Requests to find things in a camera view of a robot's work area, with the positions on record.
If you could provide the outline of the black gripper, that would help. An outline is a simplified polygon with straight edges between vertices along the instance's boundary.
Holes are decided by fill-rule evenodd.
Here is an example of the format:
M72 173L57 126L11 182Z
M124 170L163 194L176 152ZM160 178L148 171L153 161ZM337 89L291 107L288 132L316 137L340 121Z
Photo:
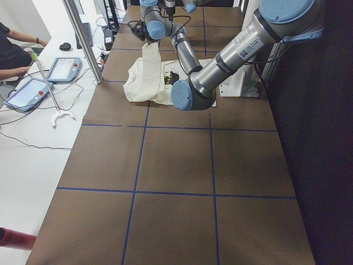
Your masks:
M150 45L152 43L154 43L154 39L149 35L148 32L145 33L145 37L146 37L146 40L147 40L147 43Z

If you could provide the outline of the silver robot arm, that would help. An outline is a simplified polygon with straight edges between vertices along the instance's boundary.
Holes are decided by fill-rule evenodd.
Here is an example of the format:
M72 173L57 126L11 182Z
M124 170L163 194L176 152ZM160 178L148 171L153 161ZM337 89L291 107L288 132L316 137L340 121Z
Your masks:
M199 6L209 7L233 7L234 1L204 1L204 0L182 0L182 1L159 1L160 5L165 8L165 12L169 20L173 20L176 6L183 6L187 13L191 14L197 10Z
M216 100L215 88L254 57L266 44L319 38L325 1L260 1L251 22L202 67L181 24L164 18L158 1L140 1L141 19L154 40L168 37L186 80L172 85L173 105L181 111L205 110Z

